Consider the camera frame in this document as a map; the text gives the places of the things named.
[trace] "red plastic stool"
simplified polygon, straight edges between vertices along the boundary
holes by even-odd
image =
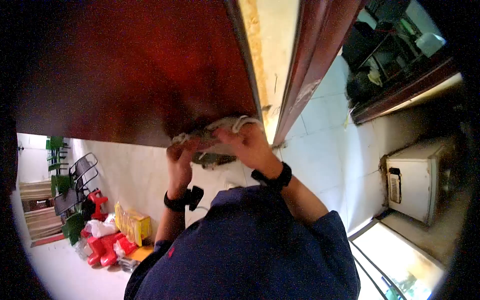
[[[87,242],[93,253],[88,257],[89,265],[100,263],[102,266],[108,266],[117,261],[117,255],[113,250],[113,244],[124,238],[123,233],[114,233],[101,238],[90,237]]]
[[[121,238],[119,243],[120,247],[125,251],[125,255],[130,254],[133,250],[138,248],[137,244],[130,242],[127,237]]]
[[[100,221],[105,221],[108,214],[103,214],[100,210],[100,205],[108,201],[108,197],[97,197],[100,190],[96,190],[88,194],[88,198],[95,203],[95,212],[92,214],[92,219],[97,219]]]

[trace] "bundle of items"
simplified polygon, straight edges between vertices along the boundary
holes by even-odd
[[[152,234],[150,217],[133,210],[124,211],[118,203],[115,213],[102,213],[99,203],[106,202],[107,197],[98,197],[99,192],[89,195],[90,200],[97,204],[96,210],[91,215],[92,220],[87,221],[80,231],[81,237],[73,247],[89,265],[100,263],[109,266],[118,262],[124,271],[132,272],[139,262],[127,255],[141,247],[142,240]]]
[[[90,265],[100,263],[102,266],[109,266],[138,248],[119,232],[115,225],[115,214],[109,214],[104,222],[88,221],[81,235],[82,238],[74,248]]]

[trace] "wooden door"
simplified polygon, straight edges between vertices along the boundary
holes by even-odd
[[[18,132],[166,147],[222,117],[261,118],[234,3],[59,6],[39,6],[45,21],[20,28],[49,30],[25,42],[37,56],[17,97]]]

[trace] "black watch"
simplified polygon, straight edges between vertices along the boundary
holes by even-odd
[[[284,187],[288,186],[290,180],[292,180],[292,169],[285,162],[282,162],[283,169],[276,179],[268,179],[259,170],[254,170],[251,177],[258,181],[261,185],[272,188],[273,190],[279,192]]]
[[[180,199],[170,200],[165,193],[163,198],[163,203],[166,207],[173,210],[174,212],[185,212],[185,206],[189,206],[190,211],[194,211],[197,208],[197,205],[200,203],[200,200],[204,196],[203,189],[198,186],[193,186],[193,188],[187,189],[185,194]]]

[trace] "yellow cardboard box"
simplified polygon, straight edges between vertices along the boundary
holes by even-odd
[[[130,241],[135,242],[139,247],[142,246],[142,240],[152,234],[150,216],[133,209],[123,210],[118,202],[115,204],[115,224]]]

